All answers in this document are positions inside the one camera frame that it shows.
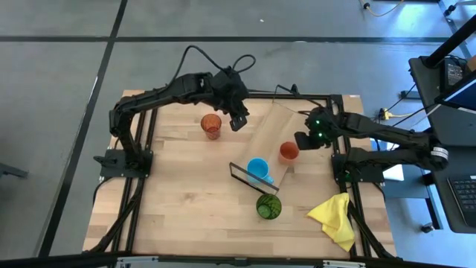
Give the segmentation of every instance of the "keyboard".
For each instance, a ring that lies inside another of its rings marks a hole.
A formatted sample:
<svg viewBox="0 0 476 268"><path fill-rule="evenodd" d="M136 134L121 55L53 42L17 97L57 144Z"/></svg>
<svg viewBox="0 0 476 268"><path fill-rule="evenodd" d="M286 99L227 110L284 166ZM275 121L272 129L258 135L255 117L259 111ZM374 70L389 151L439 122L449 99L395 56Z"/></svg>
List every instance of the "keyboard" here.
<svg viewBox="0 0 476 268"><path fill-rule="evenodd" d="M448 178L467 226L476 228L476 176Z"/></svg>

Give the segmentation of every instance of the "wooden table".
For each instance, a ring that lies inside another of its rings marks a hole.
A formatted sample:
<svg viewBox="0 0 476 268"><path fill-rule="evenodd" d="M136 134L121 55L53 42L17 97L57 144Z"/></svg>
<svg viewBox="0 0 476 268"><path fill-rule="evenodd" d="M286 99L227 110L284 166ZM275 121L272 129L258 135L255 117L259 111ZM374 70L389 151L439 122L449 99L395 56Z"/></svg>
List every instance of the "wooden table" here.
<svg viewBox="0 0 476 268"><path fill-rule="evenodd" d="M128 90L124 95L141 92ZM345 95L343 99L346 111L363 112L359 96ZM305 100L276 102L293 110L314 107ZM200 127L202 116L213 113L209 106L172 104L158 110L153 166L144 186L134 253L348 258L349 253L321 231L319 222L306 217L315 206L339 193L330 164L332 148L300 152L296 165L287 170L281 182L277 196L283 210L275 220L260 218L255 209L260 193L230 176L228 163L251 139L271 100L247 99L245 105L250 112L248 124L236 133L228 125L229 116L216 113L223 122L222 135L216 141L208 140ZM369 139L351 139L351 144L371 149ZM113 179L98 191L84 249L95 246L116 220L123 186L124 179ZM395 254L382 193L370 183L359 186L368 226L386 250ZM354 226L357 252L362 255L360 235ZM123 228L120 249L125 247L127 230L128 223Z"/></svg>

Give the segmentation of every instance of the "concrete floor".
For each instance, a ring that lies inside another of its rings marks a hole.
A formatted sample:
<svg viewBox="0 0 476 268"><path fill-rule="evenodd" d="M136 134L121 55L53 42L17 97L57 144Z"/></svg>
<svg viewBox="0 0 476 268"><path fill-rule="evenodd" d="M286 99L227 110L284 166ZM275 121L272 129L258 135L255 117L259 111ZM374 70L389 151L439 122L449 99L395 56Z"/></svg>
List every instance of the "concrete floor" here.
<svg viewBox="0 0 476 268"><path fill-rule="evenodd" d="M0 36L109 36L119 4L112 0L0 1ZM377 13L393 5L372 2ZM460 27L475 12L474 7L461 6L451 19ZM118 35L445 37L451 29L437 4L404 3L387 16L374 18L361 9L358 0L130 0ZM428 55L439 45L194 44L221 65L231 64L241 54L253 54L257 64L242 74L250 89L273 90L278 83L296 83L306 93L361 95L369 116L389 107L400 91L413 85L408 59ZM187 45L115 43L52 255L82 249L100 170L92 156L102 155L109 142L107 111L124 89L151 89L168 82ZM0 162L30 172L28 179L0 179L0 259L36 255L105 47L104 42L0 42ZM470 39L468 48L476 53L476 41ZM453 54L463 56L460 49ZM189 71L215 70L193 51L181 73ZM418 101L403 101L393 112L403 114L421 107ZM418 120L416 116L401 127ZM397 253L405 260L476 264L470 249L475 235L455 234L445 220L443 230L427 235L416 231L419 224L430 221L423 200L389 199L387 211Z"/></svg>

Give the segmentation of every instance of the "red cup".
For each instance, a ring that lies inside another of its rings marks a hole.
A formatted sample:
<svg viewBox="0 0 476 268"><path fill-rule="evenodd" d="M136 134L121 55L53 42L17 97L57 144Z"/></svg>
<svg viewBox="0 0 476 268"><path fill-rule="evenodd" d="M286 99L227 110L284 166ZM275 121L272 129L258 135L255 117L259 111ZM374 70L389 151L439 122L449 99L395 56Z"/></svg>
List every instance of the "red cup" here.
<svg viewBox="0 0 476 268"><path fill-rule="evenodd" d="M220 137L220 127L222 127L222 119L218 115L208 114L202 118L200 122L205 135L210 140L216 140Z"/></svg>
<svg viewBox="0 0 476 268"><path fill-rule="evenodd" d="M293 165L299 155L299 148L294 142L287 141L280 147L277 159L283 165Z"/></svg>

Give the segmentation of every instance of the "yellow cloth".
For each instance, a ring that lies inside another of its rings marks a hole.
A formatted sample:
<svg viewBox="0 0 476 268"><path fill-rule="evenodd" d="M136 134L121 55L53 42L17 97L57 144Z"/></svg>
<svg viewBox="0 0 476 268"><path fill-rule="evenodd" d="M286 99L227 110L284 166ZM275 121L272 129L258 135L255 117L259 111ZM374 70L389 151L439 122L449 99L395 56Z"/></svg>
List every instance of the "yellow cloth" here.
<svg viewBox="0 0 476 268"><path fill-rule="evenodd" d="M312 209L307 216L321 222L322 231L342 249L349 252L355 242L355 236L347 218L347 205L349 205L349 194L336 194Z"/></svg>

